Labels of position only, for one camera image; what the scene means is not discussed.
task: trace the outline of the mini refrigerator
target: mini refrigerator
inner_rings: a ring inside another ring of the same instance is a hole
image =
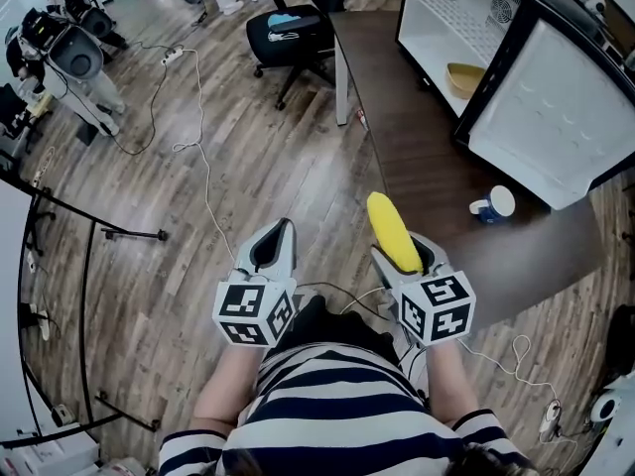
[[[397,42],[456,117],[453,137],[553,209],[630,164],[635,86],[572,0],[403,0]],[[468,100],[447,65],[485,74]]]

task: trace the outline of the striped shirt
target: striped shirt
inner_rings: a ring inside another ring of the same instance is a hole
[[[270,476],[436,476],[472,443],[505,464],[531,467],[492,411],[449,428],[430,416],[401,370],[358,347],[320,343],[278,354],[261,366],[257,392],[228,437],[211,430],[166,437],[159,476],[224,475],[245,450]]]

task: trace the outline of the refrigerator door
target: refrigerator door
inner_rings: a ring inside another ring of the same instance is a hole
[[[554,209],[635,152],[635,89],[576,30],[538,19],[469,131],[473,153]]]

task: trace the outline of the white and blue cup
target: white and blue cup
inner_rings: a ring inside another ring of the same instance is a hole
[[[469,211],[486,224],[494,224],[507,219],[514,213],[515,209],[514,194],[509,188],[502,185],[496,185],[484,199],[479,199],[469,205]]]

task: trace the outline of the wooden floor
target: wooden floor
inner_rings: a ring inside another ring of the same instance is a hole
[[[211,164],[209,202],[235,249],[255,229],[278,217],[298,229],[301,282],[331,281],[362,294],[379,286],[371,268],[372,233],[365,199],[382,181],[369,137],[354,119],[335,125],[334,91],[312,75],[303,76],[288,96],[286,111],[274,109],[285,69],[253,77],[254,59],[245,21],[272,8],[269,0],[248,3],[229,18],[206,0],[210,18],[198,29],[200,10],[181,0],[120,0],[109,11],[120,32],[146,46],[183,43],[200,55],[205,109],[202,146]],[[305,0],[288,0],[295,4]],[[351,10],[392,9],[400,0],[348,0]],[[151,137],[150,100],[163,75],[161,50],[133,47],[107,71],[129,110],[118,121],[120,144],[138,150]],[[164,435],[187,425],[193,401],[212,372],[223,340],[211,321],[215,286],[230,268],[220,235],[204,205],[206,169],[196,149],[179,154],[177,142],[197,137],[195,61],[186,54],[169,67],[155,103],[157,134],[137,157],[122,153],[106,138],[86,148],[75,137],[78,119],[58,107],[45,137],[27,159],[22,176],[31,179],[49,147],[55,157],[43,180],[59,198],[129,229],[170,232],[166,244],[147,240],[106,241],[97,235],[87,296],[86,358],[92,393],[105,391],[120,408],[145,420],[159,418],[156,435],[119,420],[96,429],[106,458],[132,455],[156,466]],[[606,247],[601,270],[515,319],[475,334],[469,344],[513,368],[513,337],[532,338],[520,375],[554,383],[563,402],[565,432],[582,429],[603,356],[611,312],[633,300],[628,282],[630,255],[620,240],[629,228],[624,177],[592,193]],[[61,337],[45,343],[27,337],[27,360],[45,392],[86,420],[81,402],[77,353],[77,312],[88,222],[56,210],[43,227],[51,278],[25,275],[24,300],[46,301]],[[346,296],[319,288],[338,309]],[[377,304],[384,297],[369,297]],[[377,324],[377,329],[399,330]],[[398,340],[401,350],[405,347]],[[543,446],[537,431],[552,398],[546,388],[530,388],[465,353],[465,365],[483,405],[494,409],[508,433],[540,468],[559,467],[572,453],[567,444]],[[415,365],[421,372],[424,358]],[[108,414],[93,401],[97,417]],[[589,435],[578,436],[573,467]]]

